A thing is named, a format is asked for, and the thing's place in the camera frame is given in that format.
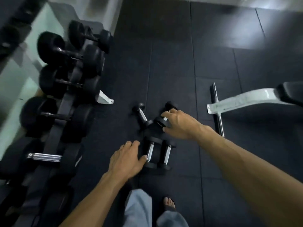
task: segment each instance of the foot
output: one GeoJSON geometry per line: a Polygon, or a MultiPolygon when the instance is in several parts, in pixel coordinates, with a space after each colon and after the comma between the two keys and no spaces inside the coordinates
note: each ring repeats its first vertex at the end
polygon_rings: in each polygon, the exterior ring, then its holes
{"type": "Polygon", "coordinates": [[[165,197],[163,199],[164,211],[176,211],[176,206],[174,201],[171,198],[165,197]]]}

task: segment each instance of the dumbbell rack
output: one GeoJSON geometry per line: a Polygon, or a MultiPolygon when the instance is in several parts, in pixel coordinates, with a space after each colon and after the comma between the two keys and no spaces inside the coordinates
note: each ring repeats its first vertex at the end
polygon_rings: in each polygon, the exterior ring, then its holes
{"type": "MultiPolygon", "coordinates": [[[[79,83],[82,78],[82,61],[76,61],[75,67],[69,77],[69,81],[72,83],[79,83]]],[[[75,101],[77,100],[78,91],[75,88],[68,88],[64,94],[60,106],[58,108],[58,114],[69,115],[75,101]]],[[[100,91],[98,103],[112,104],[113,100],[109,99],[103,92],[100,91]]],[[[67,121],[55,119],[54,125],[49,131],[48,137],[45,141],[43,154],[57,155],[58,146],[61,141],[64,127],[67,121]]],[[[39,165],[32,174],[32,179],[28,185],[26,199],[20,208],[20,216],[15,223],[15,227],[32,227],[32,226],[42,226],[47,224],[47,226],[54,226],[56,221],[59,221],[58,217],[54,215],[48,218],[47,221],[41,217],[43,214],[44,204],[47,201],[47,197],[52,191],[64,191],[71,190],[67,185],[69,180],[62,180],[54,175],[54,168],[51,166],[39,165]]]]}

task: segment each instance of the gym floor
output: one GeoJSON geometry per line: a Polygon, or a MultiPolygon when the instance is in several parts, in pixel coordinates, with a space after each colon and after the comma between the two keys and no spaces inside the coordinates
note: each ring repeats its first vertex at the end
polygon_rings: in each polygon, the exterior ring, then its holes
{"type": "MultiPolygon", "coordinates": [[[[73,208],[96,186],[120,145],[142,141],[145,135],[167,138],[157,126],[139,132],[131,112],[136,103],[144,103],[146,117],[154,119],[173,101],[214,128],[206,110],[213,82],[222,100],[303,81],[302,21],[302,13],[124,0],[102,77],[102,91],[115,103],[96,106],[95,122],[84,140],[86,152],[72,181],[73,208]]],[[[227,139],[303,182],[302,115],[296,106],[264,104],[222,117],[227,139]]],[[[176,143],[170,172],[142,172],[134,179],[153,198],[154,220],[161,199],[169,195],[189,226],[262,226],[204,150],[194,142],[176,143]]],[[[122,225],[125,191],[114,201],[104,226],[122,225]]]]}

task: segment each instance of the right hand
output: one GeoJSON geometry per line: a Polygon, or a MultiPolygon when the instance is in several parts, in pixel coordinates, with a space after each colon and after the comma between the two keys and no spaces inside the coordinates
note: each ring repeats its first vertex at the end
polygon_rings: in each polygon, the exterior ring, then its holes
{"type": "Polygon", "coordinates": [[[198,139],[199,134],[216,133],[211,127],[202,125],[195,118],[181,110],[171,109],[161,114],[168,118],[171,127],[164,127],[163,131],[178,139],[198,139]]]}

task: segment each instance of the light blue pants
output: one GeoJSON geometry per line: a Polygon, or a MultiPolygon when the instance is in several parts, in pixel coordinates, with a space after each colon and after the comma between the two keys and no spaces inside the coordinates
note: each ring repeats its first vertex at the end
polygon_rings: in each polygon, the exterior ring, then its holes
{"type": "MultiPolygon", "coordinates": [[[[157,220],[158,227],[188,227],[178,212],[165,211],[157,220]]],[[[152,227],[152,198],[142,189],[132,190],[126,200],[123,227],[152,227]]]]}

